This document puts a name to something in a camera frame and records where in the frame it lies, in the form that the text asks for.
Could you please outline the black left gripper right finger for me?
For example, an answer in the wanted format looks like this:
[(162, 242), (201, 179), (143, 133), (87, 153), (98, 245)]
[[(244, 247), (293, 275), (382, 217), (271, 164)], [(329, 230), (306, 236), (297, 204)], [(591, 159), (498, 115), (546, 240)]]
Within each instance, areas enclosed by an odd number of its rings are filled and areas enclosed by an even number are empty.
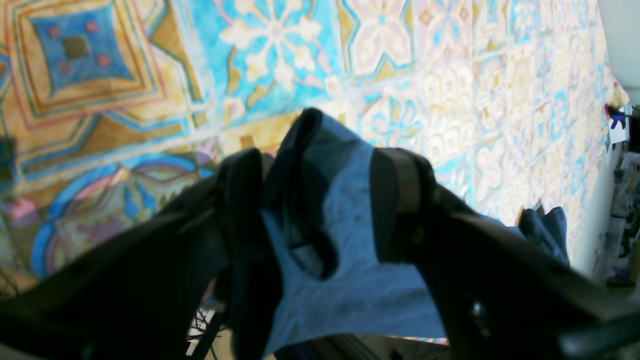
[(418, 269), (452, 360), (607, 360), (639, 344), (638, 303), (475, 212), (426, 158), (376, 148), (370, 198), (377, 259)]

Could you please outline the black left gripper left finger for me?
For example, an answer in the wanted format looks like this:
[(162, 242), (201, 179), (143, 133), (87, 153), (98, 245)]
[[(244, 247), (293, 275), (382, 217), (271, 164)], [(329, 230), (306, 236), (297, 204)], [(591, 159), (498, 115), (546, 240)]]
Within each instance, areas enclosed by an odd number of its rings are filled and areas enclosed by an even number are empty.
[(237, 358), (260, 360), (282, 298), (259, 215), (263, 158), (256, 148), (227, 157), (152, 219), (2, 301), (1, 358), (183, 359), (217, 280)]

